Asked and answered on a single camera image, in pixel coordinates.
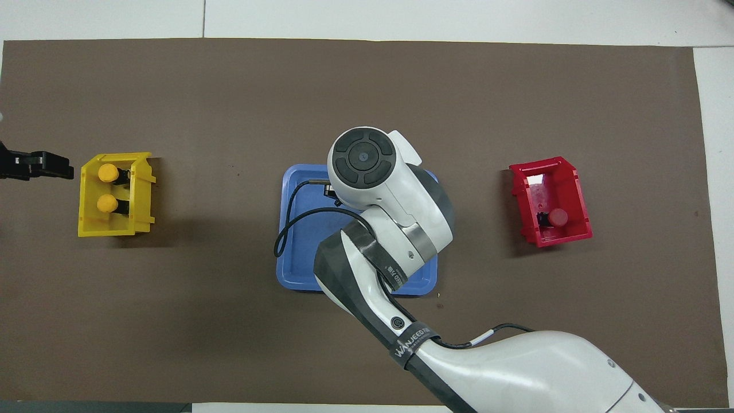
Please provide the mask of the yellow push button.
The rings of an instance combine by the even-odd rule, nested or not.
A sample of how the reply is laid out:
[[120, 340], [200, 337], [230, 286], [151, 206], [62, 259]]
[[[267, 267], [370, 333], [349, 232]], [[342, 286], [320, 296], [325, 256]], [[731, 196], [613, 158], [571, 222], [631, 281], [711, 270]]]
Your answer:
[[124, 186], [130, 184], [131, 172], [112, 163], [105, 163], [97, 170], [97, 177], [103, 183]]
[[97, 210], [102, 213], [113, 213], [119, 215], [130, 214], [130, 203], [127, 200], [116, 198], [112, 194], [103, 194], [96, 203]]

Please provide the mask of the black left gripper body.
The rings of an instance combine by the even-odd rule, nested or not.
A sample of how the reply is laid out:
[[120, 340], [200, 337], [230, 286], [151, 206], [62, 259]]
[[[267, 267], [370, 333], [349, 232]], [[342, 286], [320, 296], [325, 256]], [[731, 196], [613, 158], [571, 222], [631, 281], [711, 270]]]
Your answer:
[[0, 142], [0, 180], [30, 180], [30, 157], [31, 154], [11, 151]]

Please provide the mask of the red plastic bin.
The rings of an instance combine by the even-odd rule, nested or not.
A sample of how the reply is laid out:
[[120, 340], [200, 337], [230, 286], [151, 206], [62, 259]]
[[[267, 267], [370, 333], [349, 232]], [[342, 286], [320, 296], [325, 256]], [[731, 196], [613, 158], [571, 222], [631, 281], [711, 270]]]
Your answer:
[[[521, 215], [521, 235], [537, 248], [589, 239], [593, 232], [579, 173], [563, 157], [517, 163], [512, 172], [512, 196]], [[565, 227], [540, 227], [537, 212], [561, 208], [569, 214]]]

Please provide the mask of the yellow plastic bin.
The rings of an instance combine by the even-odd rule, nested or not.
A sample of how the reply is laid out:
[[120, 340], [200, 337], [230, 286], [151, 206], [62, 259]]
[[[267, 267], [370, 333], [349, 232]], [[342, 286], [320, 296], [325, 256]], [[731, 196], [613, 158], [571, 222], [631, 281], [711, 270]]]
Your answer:
[[[152, 189], [157, 182], [149, 159], [151, 152], [98, 154], [82, 166], [80, 172], [79, 237], [117, 237], [148, 233], [155, 223], [152, 215]], [[130, 170], [129, 185], [116, 186], [103, 183], [97, 170], [105, 163]], [[102, 213], [96, 203], [103, 194], [130, 203], [130, 214]]]

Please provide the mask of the red push button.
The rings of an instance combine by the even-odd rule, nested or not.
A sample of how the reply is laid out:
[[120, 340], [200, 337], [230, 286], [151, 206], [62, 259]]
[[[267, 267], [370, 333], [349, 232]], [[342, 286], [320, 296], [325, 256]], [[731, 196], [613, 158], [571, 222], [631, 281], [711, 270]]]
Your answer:
[[537, 212], [536, 219], [540, 227], [560, 228], [569, 222], [569, 214], [564, 209], [554, 208], [550, 212]]

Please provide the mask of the brown table mat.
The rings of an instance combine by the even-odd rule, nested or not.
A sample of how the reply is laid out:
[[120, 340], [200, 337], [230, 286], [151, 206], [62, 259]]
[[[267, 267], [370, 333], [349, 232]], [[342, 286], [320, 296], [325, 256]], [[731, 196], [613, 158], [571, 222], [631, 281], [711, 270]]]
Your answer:
[[[0, 141], [155, 157], [155, 223], [79, 237], [79, 181], [0, 180], [0, 400], [436, 404], [322, 294], [276, 278], [282, 175], [401, 131], [455, 209], [403, 305], [450, 343], [590, 340], [654, 398], [727, 406], [694, 54], [343, 40], [7, 42]], [[593, 235], [521, 235], [510, 165], [563, 157]]]

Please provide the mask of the blue plastic tray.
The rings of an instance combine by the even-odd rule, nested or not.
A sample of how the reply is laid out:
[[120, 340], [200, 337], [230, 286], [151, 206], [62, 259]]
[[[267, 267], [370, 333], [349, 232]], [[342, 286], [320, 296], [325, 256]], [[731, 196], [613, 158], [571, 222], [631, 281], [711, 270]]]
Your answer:
[[[323, 185], [310, 185], [309, 180], [327, 180], [324, 164], [296, 164], [288, 168], [282, 180], [279, 228], [289, 219], [312, 209], [334, 206], [334, 199], [323, 194]], [[297, 191], [293, 203], [290, 197], [296, 186], [306, 183]], [[296, 223], [288, 232], [283, 255], [277, 258], [278, 282], [289, 290], [320, 292], [313, 272], [315, 252], [319, 243], [352, 221], [341, 213], [317, 213]], [[438, 283], [438, 257], [412, 274], [406, 285], [395, 292], [400, 296], [423, 296], [432, 292]]]

